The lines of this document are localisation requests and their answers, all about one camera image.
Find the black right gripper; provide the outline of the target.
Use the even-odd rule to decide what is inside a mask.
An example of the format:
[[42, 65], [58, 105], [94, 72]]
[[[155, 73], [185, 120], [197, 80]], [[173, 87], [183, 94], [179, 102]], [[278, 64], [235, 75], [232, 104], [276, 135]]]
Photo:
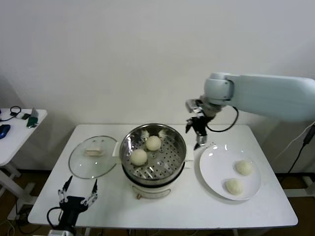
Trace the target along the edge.
[[194, 150], [205, 146], [207, 143], [207, 132], [206, 132], [206, 119], [204, 116], [192, 117], [187, 119], [185, 132], [188, 133], [191, 128], [194, 129], [196, 133], [196, 144]]

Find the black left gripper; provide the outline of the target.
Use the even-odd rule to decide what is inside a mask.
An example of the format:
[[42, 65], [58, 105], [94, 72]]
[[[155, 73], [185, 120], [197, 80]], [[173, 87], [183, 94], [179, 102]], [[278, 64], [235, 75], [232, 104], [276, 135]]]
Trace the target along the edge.
[[97, 179], [95, 180], [92, 192], [86, 198], [68, 196], [67, 190], [70, 186], [73, 176], [64, 183], [62, 189], [58, 190], [60, 208], [63, 211], [61, 220], [59, 222], [60, 227], [74, 227], [80, 213], [87, 210], [86, 205], [92, 205], [98, 198], [97, 195]]

